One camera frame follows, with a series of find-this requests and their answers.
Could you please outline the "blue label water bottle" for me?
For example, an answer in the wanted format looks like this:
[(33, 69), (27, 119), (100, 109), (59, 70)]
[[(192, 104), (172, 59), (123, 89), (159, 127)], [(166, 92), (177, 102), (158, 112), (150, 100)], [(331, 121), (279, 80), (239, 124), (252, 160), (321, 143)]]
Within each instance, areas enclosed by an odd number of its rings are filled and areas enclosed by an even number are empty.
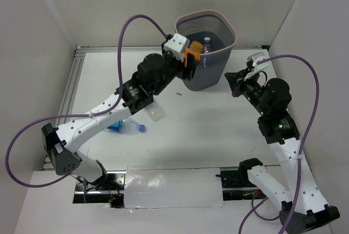
[[(207, 54), (212, 52), (212, 42), (210, 37), (205, 37), (203, 39), (203, 50), (202, 53)], [(203, 67), (208, 67), (210, 65), (210, 58), (205, 56), (201, 57), (201, 65)]]

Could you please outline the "orange juice bottle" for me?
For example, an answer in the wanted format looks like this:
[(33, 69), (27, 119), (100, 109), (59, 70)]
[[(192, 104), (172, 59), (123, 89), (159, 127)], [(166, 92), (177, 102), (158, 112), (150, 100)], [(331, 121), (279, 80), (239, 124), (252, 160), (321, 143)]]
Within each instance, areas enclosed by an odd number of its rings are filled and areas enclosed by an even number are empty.
[(192, 41), (190, 46), (186, 50), (190, 50), (191, 54), (195, 56), (195, 65), (197, 67), (201, 61), (200, 53), (203, 50), (203, 45), (198, 41)]

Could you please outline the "green white label bottle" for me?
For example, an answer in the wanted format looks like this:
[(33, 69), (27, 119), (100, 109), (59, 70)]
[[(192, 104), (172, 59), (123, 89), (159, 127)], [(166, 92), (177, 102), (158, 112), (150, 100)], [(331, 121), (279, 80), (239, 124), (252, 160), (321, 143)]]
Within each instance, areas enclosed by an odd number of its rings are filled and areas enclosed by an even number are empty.
[(144, 111), (146, 112), (148, 117), (154, 122), (157, 122), (165, 117), (163, 108), (159, 105), (159, 103), (156, 100), (154, 100), (150, 105), (145, 107)]

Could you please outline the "crushed blue cap bottle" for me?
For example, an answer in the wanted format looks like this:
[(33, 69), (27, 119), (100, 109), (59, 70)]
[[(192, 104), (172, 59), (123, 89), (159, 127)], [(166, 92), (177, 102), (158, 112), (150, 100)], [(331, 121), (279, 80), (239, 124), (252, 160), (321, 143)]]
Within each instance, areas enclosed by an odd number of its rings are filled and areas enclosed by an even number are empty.
[(146, 129), (147, 128), (144, 124), (140, 124), (131, 118), (127, 118), (108, 126), (105, 131), (122, 135), (134, 135), (145, 133)]

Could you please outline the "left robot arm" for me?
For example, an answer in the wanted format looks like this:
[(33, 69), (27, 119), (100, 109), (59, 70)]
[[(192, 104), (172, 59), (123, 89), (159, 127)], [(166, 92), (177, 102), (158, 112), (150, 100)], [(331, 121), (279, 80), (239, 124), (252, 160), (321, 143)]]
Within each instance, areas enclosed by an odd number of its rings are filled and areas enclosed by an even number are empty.
[(117, 121), (127, 119), (154, 101), (175, 78), (190, 80), (197, 64), (191, 55), (178, 60), (170, 51), (151, 53), (138, 64), (130, 80), (116, 89), (106, 100), (68, 123), (41, 129), (47, 156), (59, 176), (71, 173), (85, 179), (96, 190), (107, 185), (108, 175), (102, 163), (79, 151), (96, 134)]

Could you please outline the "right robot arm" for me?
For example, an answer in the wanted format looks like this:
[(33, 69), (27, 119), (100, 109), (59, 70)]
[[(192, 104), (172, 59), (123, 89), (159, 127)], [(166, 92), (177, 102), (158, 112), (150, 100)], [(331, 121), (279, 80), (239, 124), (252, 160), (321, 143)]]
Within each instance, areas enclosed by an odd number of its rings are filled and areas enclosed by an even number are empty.
[(244, 96), (260, 114), (258, 128), (276, 155), (288, 186), (271, 176), (257, 158), (240, 162), (238, 180), (256, 185), (279, 211), (287, 233), (305, 233), (339, 218), (337, 207), (321, 194), (305, 155), (300, 151), (300, 134), (287, 111), (292, 97), (286, 81), (272, 78), (261, 86), (259, 75), (246, 79), (247, 70), (225, 73), (232, 96)]

